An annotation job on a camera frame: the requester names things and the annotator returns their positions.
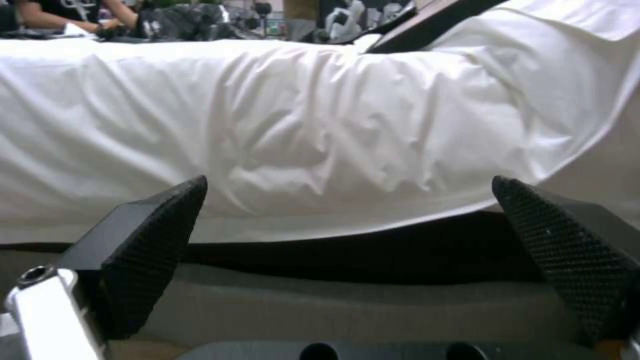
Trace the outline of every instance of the hand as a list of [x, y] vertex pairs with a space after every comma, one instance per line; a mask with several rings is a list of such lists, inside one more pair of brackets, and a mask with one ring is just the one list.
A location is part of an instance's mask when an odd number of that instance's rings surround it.
[[118, 19], [111, 19], [111, 20], [109, 20], [109, 21], [105, 22], [105, 23], [102, 25], [102, 28], [103, 28], [103, 29], [105, 29], [105, 30], [111, 30], [111, 29], [115, 29], [115, 28], [117, 28], [117, 27], [119, 27], [119, 26], [123, 26], [123, 25], [122, 25], [122, 23], [120, 22], [120, 20], [118, 20]]

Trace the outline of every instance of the bed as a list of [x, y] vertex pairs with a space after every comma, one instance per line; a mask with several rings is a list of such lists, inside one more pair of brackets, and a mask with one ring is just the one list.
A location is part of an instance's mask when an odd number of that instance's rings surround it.
[[0, 41], [0, 243], [73, 242], [198, 174], [195, 243], [470, 213], [498, 174], [640, 227], [639, 29], [637, 1], [512, 0], [402, 54]]

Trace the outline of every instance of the person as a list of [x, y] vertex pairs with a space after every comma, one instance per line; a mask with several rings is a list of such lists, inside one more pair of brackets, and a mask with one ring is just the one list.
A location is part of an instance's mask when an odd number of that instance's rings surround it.
[[[104, 5], [115, 19], [101, 24], [100, 7]], [[136, 27], [138, 15], [121, 0], [15, 0], [22, 23], [28, 28], [63, 29], [68, 23], [90, 33], [113, 29], [124, 24]]]

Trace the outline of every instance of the black shirt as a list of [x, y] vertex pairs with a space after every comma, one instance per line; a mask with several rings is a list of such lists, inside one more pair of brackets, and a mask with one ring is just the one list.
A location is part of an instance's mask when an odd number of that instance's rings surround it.
[[[43, 12], [51, 13], [69, 20], [98, 22], [101, 0], [30, 0], [38, 3]], [[84, 19], [78, 11], [78, 7], [84, 9]]]

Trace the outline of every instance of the black textured pad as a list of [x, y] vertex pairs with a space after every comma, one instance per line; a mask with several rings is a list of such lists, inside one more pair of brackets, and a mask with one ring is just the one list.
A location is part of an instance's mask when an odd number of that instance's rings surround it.
[[640, 232], [601, 206], [496, 177], [493, 193], [535, 262], [592, 341], [638, 322]]
[[204, 176], [115, 208], [58, 261], [78, 272], [109, 339], [142, 327], [173, 277], [207, 193]]

